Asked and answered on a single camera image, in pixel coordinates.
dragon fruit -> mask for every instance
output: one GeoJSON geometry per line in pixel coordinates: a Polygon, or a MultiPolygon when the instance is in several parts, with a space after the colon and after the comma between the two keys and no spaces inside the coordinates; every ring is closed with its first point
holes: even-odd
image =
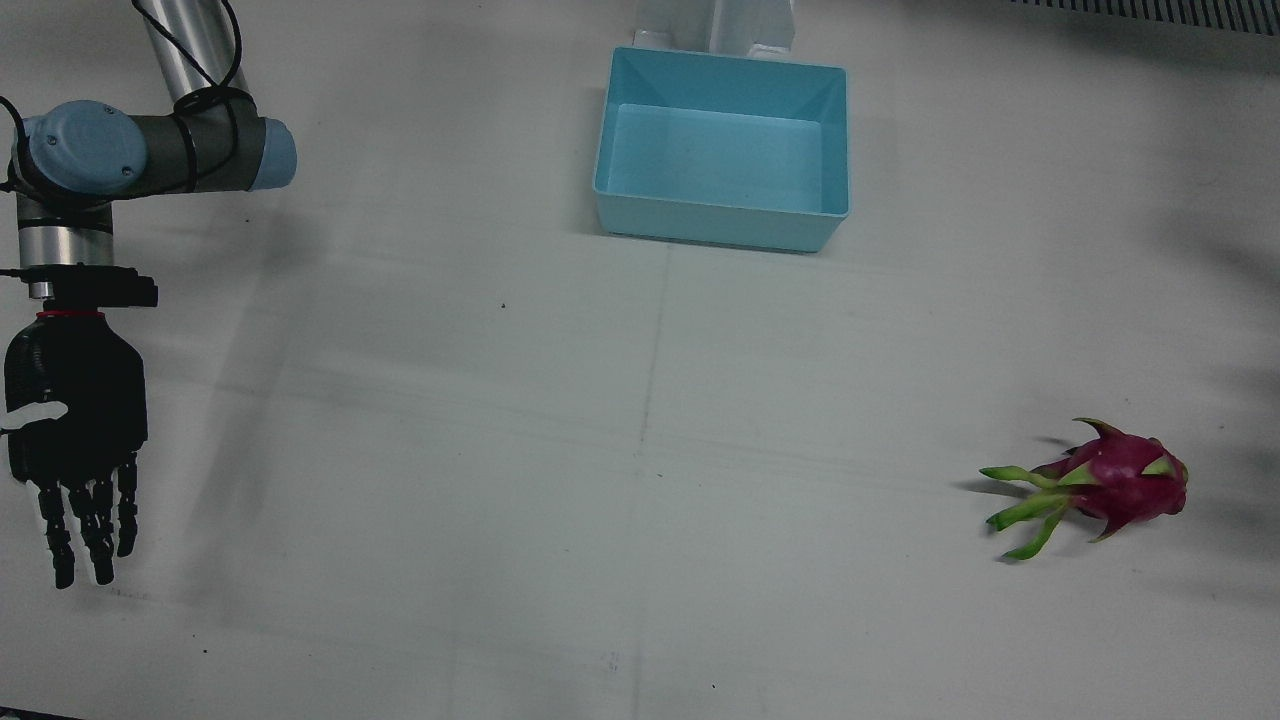
{"type": "Polygon", "coordinates": [[[996,530],[1043,518],[1039,533],[1005,557],[1034,557],[1071,507],[1107,521],[1091,541],[1098,542],[1129,523],[1176,515],[1187,503],[1187,465],[1158,439],[1130,436],[1091,418],[1076,420],[1092,425],[1098,438],[1069,450],[1066,457],[1032,470],[1012,465],[979,470],[988,478],[1027,482],[1038,488],[1023,502],[987,518],[996,530]]]}

black cable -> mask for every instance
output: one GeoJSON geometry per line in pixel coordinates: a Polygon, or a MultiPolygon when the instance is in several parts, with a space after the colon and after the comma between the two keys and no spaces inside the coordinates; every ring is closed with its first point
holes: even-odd
{"type": "Polygon", "coordinates": [[[154,190],[151,192],[146,192],[142,195],[125,196],[122,197],[122,200],[132,200],[136,197],[161,195],[179,188],[184,188],[187,192],[191,192],[195,190],[195,186],[200,179],[206,178],[216,173],[218,170],[225,168],[232,160],[236,159],[236,155],[239,152],[239,123],[236,120],[236,111],[232,109],[230,101],[237,99],[246,99],[252,101],[252,97],[243,90],[230,86],[232,81],[236,79],[236,76],[239,74],[241,61],[244,58],[244,38],[241,33],[239,19],[236,17],[236,10],[232,9],[230,1],[220,0],[220,3],[223,10],[225,10],[227,13],[227,19],[230,22],[232,26],[233,44],[232,44],[232,61],[227,68],[227,73],[223,76],[221,79],[215,81],[214,76],[211,76],[209,70],[205,69],[198,60],[196,60],[195,55],[192,55],[192,53],[182,45],[178,37],[174,36],[173,32],[170,32],[169,28],[164,26],[164,23],[161,23],[155,15],[152,15],[150,12],[147,12],[146,8],[142,6],[141,0],[132,0],[133,9],[142,15],[142,18],[147,22],[147,24],[155,28],[155,31],[161,37],[164,37],[165,41],[169,42],[169,45],[172,45],[174,50],[178,51],[178,54],[182,55],[183,60],[186,60],[187,64],[191,65],[191,68],[200,74],[200,77],[202,77],[206,82],[210,83],[207,87],[201,87],[193,92],[184,95],[183,97],[179,97],[173,104],[172,115],[174,118],[174,122],[179,126],[179,131],[182,131],[186,126],[186,123],[182,122],[182,117],[204,113],[205,110],[221,105],[227,110],[227,119],[232,126],[232,146],[230,150],[228,150],[225,158],[215,163],[211,168],[197,172],[195,147],[189,143],[189,135],[187,135],[186,136],[188,138],[187,178],[169,187],[163,187],[160,190],[154,190]]]}
{"type": "MultiPolygon", "coordinates": [[[[22,113],[19,113],[18,108],[15,108],[14,104],[10,102],[9,99],[5,97],[4,95],[0,95],[0,105],[4,105],[4,109],[9,110],[9,117],[13,118],[13,132],[18,136],[19,141],[26,141],[27,126],[23,124],[22,122],[22,113]]],[[[12,163],[9,164],[8,174],[9,174],[8,179],[0,182],[0,192],[13,192],[14,178],[13,178],[12,163]]]]}

light blue box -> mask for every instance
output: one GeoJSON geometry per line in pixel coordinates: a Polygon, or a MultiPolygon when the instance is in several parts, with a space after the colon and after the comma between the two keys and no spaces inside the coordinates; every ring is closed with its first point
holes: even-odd
{"type": "Polygon", "coordinates": [[[618,47],[595,159],[612,233],[791,252],[849,215],[842,68],[618,47]]]}

white table surface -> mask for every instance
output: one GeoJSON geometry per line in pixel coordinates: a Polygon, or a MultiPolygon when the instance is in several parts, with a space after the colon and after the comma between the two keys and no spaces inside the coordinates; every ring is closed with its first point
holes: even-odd
{"type": "MultiPolygon", "coordinates": [[[[118,204],[161,292],[110,313],[142,534],[55,591],[0,482],[0,705],[1280,715],[1280,40],[799,5],[795,59],[850,73],[855,211],[814,256],[602,233],[630,1],[238,0],[297,179],[118,204]],[[1187,510],[1000,562],[1025,533],[975,470],[1078,415],[1161,437],[1187,510]]],[[[0,51],[28,114],[168,110],[123,0],[3,3],[0,51]]]]}

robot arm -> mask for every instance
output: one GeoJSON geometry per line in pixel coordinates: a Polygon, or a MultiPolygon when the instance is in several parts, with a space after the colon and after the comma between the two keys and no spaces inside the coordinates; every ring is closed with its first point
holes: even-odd
{"type": "Polygon", "coordinates": [[[74,578],[64,489],[99,584],[111,582],[111,557],[128,555],[137,536],[142,359],[100,310],[154,307],[157,292],[151,278],[115,265],[111,202],[284,187],[297,168],[288,128],[260,117],[246,88],[229,3],[132,3],[147,22],[173,113],[129,115],[76,100],[22,119],[5,101],[17,126],[5,188],[17,196],[20,263],[0,274],[27,283],[44,311],[5,356],[9,415],[0,432],[9,434],[14,478],[38,488],[59,588],[74,578]]]}

